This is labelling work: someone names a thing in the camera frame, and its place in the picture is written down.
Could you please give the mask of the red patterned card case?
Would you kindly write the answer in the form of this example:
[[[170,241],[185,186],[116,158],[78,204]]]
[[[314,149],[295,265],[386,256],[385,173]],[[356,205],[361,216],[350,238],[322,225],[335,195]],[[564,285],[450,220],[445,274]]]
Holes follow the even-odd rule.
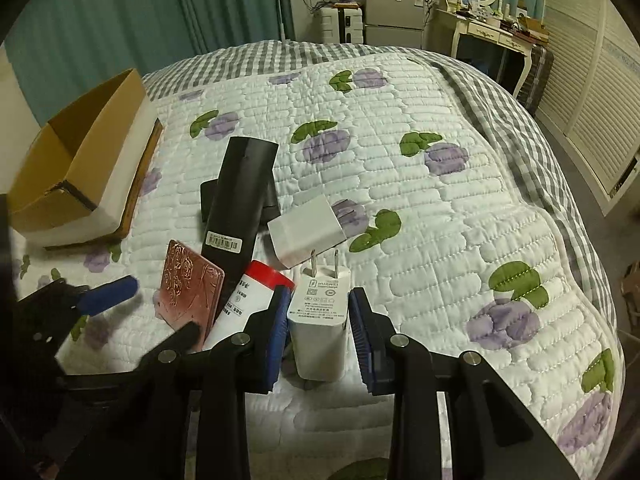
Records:
[[[193,351],[203,349],[212,329],[223,284],[221,268],[178,240],[169,241],[156,312],[173,330],[189,322],[200,328]]]

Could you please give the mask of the red capped white bottle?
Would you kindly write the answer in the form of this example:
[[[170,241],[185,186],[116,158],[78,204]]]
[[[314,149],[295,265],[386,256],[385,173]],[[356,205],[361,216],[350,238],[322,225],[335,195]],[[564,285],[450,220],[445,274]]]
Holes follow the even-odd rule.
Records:
[[[294,282],[284,274],[268,264],[252,260],[217,315],[202,350],[213,349],[218,342],[242,332],[252,314],[269,307],[272,293],[279,285],[291,292],[295,287]]]

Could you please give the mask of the white plug charger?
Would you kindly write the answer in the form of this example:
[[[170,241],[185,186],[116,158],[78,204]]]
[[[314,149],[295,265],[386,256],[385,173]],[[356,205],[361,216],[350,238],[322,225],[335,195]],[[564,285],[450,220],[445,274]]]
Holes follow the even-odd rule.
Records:
[[[297,374],[311,382],[337,382],[344,374],[348,292],[352,276],[340,265],[338,251],[333,263],[320,266],[316,252],[296,278],[288,307]]]

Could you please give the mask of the tall black remote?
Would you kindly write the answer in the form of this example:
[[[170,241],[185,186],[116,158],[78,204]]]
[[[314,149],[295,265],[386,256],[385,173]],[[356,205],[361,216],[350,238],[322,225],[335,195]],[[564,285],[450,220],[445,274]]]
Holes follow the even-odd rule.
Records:
[[[234,136],[228,142],[207,218],[201,255],[224,271],[223,307],[253,259],[277,144]]]

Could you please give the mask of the white usb charger block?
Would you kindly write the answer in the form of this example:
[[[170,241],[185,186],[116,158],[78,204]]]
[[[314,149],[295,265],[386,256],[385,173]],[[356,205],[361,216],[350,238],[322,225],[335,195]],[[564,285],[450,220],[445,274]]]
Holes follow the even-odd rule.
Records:
[[[309,260],[312,255],[363,234],[369,218],[361,204],[338,200],[331,204],[324,195],[295,206],[268,222],[276,257],[287,269]]]

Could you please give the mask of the black wallet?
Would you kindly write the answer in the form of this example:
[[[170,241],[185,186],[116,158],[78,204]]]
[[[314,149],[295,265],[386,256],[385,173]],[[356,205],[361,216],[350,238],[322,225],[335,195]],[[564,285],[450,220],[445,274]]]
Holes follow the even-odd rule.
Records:
[[[212,209],[212,203],[216,200],[218,180],[208,180],[200,185],[200,203],[201,203],[201,222],[206,226]],[[252,212],[257,204],[262,205],[260,210],[259,224],[266,226],[269,221],[278,218],[281,214],[273,174],[266,179],[266,186],[262,190],[262,194],[255,198],[252,193],[245,193],[245,188],[236,190],[230,196],[234,206],[240,206],[242,212]]]

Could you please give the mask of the brown cardboard box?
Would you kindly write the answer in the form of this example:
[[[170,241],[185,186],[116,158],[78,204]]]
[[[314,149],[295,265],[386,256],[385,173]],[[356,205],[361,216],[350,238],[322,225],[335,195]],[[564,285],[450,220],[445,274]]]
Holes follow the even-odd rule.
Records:
[[[134,68],[83,94],[27,152],[8,194],[12,228],[48,249],[122,240],[162,131]]]

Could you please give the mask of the teal window curtain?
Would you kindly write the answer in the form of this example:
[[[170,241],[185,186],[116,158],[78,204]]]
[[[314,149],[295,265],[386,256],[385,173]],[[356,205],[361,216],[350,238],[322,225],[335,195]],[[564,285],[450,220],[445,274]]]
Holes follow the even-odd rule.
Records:
[[[134,68],[291,38],[291,0],[29,0],[4,40],[38,124]]]

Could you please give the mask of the white louvered wardrobe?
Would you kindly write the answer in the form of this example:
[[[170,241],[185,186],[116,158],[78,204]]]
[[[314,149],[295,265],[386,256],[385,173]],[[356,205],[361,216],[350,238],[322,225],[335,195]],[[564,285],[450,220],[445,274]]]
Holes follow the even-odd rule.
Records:
[[[602,214],[639,211],[639,44],[611,0],[544,0],[554,56],[536,117]]]

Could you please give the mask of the grey striped suitcase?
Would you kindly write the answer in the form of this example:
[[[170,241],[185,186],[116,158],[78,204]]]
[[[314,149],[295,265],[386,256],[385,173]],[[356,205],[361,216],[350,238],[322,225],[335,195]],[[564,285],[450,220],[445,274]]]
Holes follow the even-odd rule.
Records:
[[[544,95],[544,89],[548,84],[554,63],[554,54],[547,47],[534,44],[530,59],[532,60],[532,66],[530,66],[516,99],[529,114],[534,116]]]

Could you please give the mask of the small grey refrigerator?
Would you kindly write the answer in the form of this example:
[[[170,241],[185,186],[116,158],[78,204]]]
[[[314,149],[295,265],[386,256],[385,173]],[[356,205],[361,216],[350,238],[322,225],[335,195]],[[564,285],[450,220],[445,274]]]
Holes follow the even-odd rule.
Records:
[[[425,0],[364,0],[364,36],[370,46],[421,49]]]

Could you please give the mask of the white dressing table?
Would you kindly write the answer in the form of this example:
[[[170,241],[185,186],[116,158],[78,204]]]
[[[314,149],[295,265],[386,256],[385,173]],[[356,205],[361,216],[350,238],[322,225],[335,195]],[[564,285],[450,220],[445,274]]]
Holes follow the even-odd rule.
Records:
[[[463,36],[485,41],[523,57],[524,65],[512,92],[516,98],[533,66],[533,45],[499,27],[487,25],[475,18],[465,18],[459,14],[437,9],[430,24],[426,26],[426,48],[449,55],[450,58],[456,58],[460,39]]]

